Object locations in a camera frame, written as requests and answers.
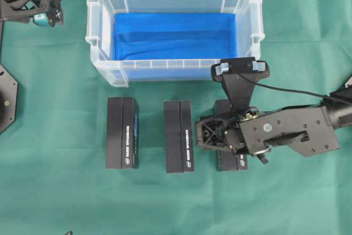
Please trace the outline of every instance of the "green fabric surface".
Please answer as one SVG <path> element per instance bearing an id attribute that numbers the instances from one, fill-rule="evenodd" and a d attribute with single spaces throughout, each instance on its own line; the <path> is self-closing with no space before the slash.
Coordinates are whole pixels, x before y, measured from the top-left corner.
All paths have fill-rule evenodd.
<path id="1" fill-rule="evenodd" d="M 110 86 L 90 62 L 86 0 L 64 0 L 55 28 L 6 23 L 1 63 L 19 83 L 16 122 L 0 135 L 0 234 L 350 234 L 351 129 L 341 149 L 303 158 L 288 147 L 217 172 L 194 147 L 195 172 L 166 174 L 163 102 L 211 114 L 212 81 Z M 263 0 L 264 84 L 326 94 L 352 75 L 351 0 Z M 107 97 L 140 106 L 140 167 L 105 169 Z M 256 88 L 268 111 L 319 99 Z"/>

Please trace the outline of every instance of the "clear plastic bin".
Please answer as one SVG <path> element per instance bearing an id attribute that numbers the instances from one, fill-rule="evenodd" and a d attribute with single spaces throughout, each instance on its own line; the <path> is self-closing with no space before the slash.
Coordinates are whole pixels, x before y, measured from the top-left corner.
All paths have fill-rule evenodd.
<path id="1" fill-rule="evenodd" d="M 90 44 L 91 61 L 116 87 L 127 87 L 133 80 L 210 79 L 210 66 L 222 58 L 114 61 L 115 13 L 233 13 L 238 57 L 260 59 L 260 42 L 265 36 L 262 0 L 88 0 L 87 5 L 86 41 Z"/>

